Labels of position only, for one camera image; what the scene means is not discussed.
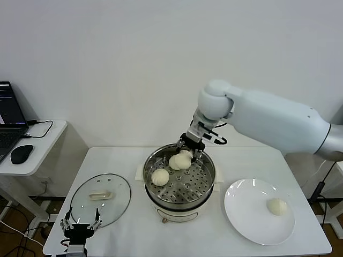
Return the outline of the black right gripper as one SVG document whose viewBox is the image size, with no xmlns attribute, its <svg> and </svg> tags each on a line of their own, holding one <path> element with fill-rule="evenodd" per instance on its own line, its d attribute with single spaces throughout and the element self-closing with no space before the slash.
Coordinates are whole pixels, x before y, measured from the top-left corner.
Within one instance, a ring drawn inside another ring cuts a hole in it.
<svg viewBox="0 0 343 257">
<path fill-rule="evenodd" d="M 197 159 L 201 158 L 203 150 L 205 149 L 205 144 L 201 140 L 199 142 L 195 142 L 192 139 L 188 138 L 186 133 L 183 133 L 176 143 L 177 154 L 180 152 L 183 146 L 191 149 L 192 161 L 196 161 Z"/>
</svg>

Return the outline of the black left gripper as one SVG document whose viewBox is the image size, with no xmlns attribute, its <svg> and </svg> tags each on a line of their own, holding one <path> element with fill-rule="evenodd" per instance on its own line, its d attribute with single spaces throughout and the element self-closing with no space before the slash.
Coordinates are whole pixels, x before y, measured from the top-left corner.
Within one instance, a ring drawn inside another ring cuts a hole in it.
<svg viewBox="0 0 343 257">
<path fill-rule="evenodd" d="M 63 219 L 60 221 L 61 229 L 64 231 L 64 236 L 69 239 L 70 245 L 85 245 L 88 238 L 94 235 L 95 230 L 97 230 L 102 224 L 100 219 L 99 209 L 96 209 L 95 221 L 89 224 L 71 224 L 70 216 L 72 212 L 72 207 L 66 212 Z"/>
</svg>

